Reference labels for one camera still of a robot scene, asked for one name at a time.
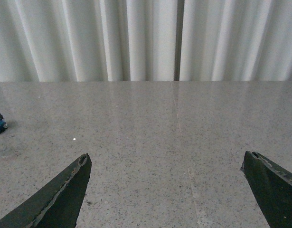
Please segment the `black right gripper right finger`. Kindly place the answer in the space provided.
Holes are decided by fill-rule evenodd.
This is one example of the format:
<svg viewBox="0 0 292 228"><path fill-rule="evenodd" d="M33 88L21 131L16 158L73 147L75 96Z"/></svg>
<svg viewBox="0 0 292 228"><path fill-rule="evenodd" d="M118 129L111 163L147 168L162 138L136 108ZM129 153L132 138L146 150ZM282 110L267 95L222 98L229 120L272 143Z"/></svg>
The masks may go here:
<svg viewBox="0 0 292 228"><path fill-rule="evenodd" d="M241 166L271 228L292 228L292 173L258 152L246 151Z"/></svg>

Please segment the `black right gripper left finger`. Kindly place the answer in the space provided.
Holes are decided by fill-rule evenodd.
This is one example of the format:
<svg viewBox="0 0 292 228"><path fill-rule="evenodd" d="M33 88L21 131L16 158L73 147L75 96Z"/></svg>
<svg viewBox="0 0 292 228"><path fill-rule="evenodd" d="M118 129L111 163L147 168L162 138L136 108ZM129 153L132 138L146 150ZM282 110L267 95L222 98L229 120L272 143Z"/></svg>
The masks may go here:
<svg viewBox="0 0 292 228"><path fill-rule="evenodd" d="M86 153L6 216L0 228L74 228L90 179Z"/></svg>

